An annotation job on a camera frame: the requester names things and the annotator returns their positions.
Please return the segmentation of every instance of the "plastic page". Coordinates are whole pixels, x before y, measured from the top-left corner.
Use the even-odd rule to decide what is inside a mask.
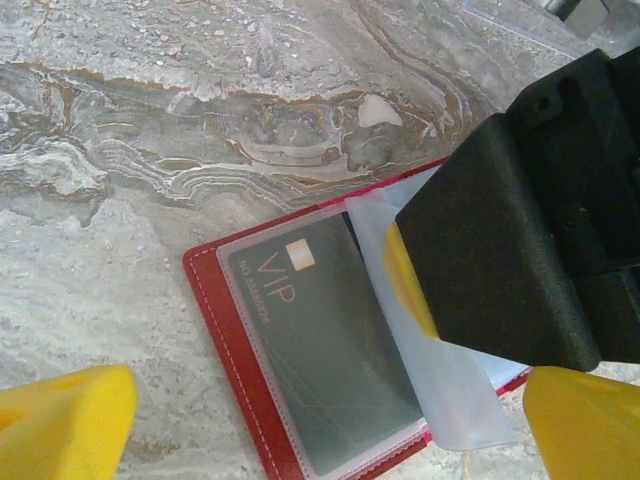
[[[397,300],[382,262],[385,232],[433,172],[346,201],[378,300],[434,441],[449,450],[509,443],[494,388],[526,367],[426,337]]]
[[[307,478],[356,476],[424,435],[343,207],[230,243],[218,258]]]

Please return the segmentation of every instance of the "white stitching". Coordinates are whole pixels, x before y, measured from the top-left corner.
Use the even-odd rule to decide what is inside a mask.
[[[211,305],[209,304],[209,298],[207,297],[207,294],[204,292],[204,287],[202,286],[202,282],[200,281],[200,276],[198,275],[196,267],[193,264],[193,261],[196,258],[198,258],[201,255],[205,255],[205,254],[211,252],[212,250],[213,250],[213,248],[209,248],[207,250],[204,250],[202,252],[198,252],[198,253],[194,254],[189,259],[189,265],[191,266],[191,270],[193,271],[193,275],[196,277],[196,282],[198,282],[198,287],[200,287],[200,292],[202,293],[202,298],[204,298],[204,301],[207,304],[207,310],[209,311],[209,315],[211,317],[211,320],[213,321],[213,324],[216,327],[216,330],[218,332],[220,340],[222,341],[222,345],[224,347],[225,354],[227,355],[227,358],[229,359],[229,363],[231,364],[231,368],[233,368],[233,373],[235,374],[236,379],[238,380],[238,383],[240,384],[240,389],[242,390],[242,396],[244,397],[244,401],[247,404],[247,407],[249,408],[249,412],[251,412],[251,417],[253,418],[253,421],[256,424],[256,428],[258,429],[258,434],[260,435],[260,440],[262,441],[262,445],[264,445],[264,448],[267,451],[267,455],[269,456],[269,460],[271,460],[271,465],[273,466],[273,469],[276,472],[276,477],[278,477],[279,479],[282,479],[282,477],[280,476],[280,471],[278,470],[278,466],[276,465],[276,462],[274,461],[273,456],[271,455],[271,450],[269,449],[269,445],[267,444],[267,441],[264,438],[264,434],[262,433],[262,428],[260,428],[260,423],[258,422],[258,417],[256,417],[256,414],[253,411],[253,407],[251,405],[251,402],[249,401],[249,396],[247,395],[247,391],[244,388],[244,384],[242,383],[242,379],[240,378],[240,374],[238,373],[238,369],[236,368],[236,364],[233,361],[233,358],[231,357],[231,352],[229,351],[229,347],[227,346],[227,342],[224,339],[224,335],[222,334],[222,330],[220,329],[220,325],[218,324],[218,320],[216,319],[216,316],[213,314],[213,310],[211,309]]]

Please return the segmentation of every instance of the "card chip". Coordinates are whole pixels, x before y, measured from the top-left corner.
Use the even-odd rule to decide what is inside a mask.
[[[293,268],[295,268],[296,272],[312,267],[316,264],[316,260],[313,258],[309,244],[304,238],[288,244],[287,253],[289,254],[289,258],[291,259],[291,263],[293,264]]]

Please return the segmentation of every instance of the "red leather wallet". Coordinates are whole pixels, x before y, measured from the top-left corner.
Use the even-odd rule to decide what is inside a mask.
[[[183,258],[184,269],[194,291],[198,305],[216,345],[222,364],[256,445],[264,469],[270,480],[302,480],[308,478],[375,478],[394,465],[424,448],[431,440],[426,428],[414,431],[385,449],[370,455],[368,461],[351,465],[339,475],[314,473],[305,464],[300,452],[300,442],[295,440],[295,426],[283,413],[286,405],[274,395],[273,382],[265,374],[264,362],[256,350],[256,335],[243,322],[238,295],[229,281],[229,272],[218,254],[230,244],[273,231],[279,226],[295,222],[312,214],[320,214],[335,208],[346,197],[363,195],[372,189],[391,185],[416,173],[435,168],[443,160],[409,171],[398,177],[371,187],[314,205],[304,210],[278,218],[227,238],[207,243],[189,250]],[[511,391],[525,381],[521,376],[502,387],[498,393]]]

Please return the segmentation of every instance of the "gray marble surface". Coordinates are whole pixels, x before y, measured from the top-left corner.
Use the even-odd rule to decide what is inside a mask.
[[[454,0],[4,0],[0,388],[125,363],[118,479],[263,478],[183,252],[442,157],[569,59]],[[361,127],[366,93],[402,124]],[[473,478],[545,478],[520,402]]]

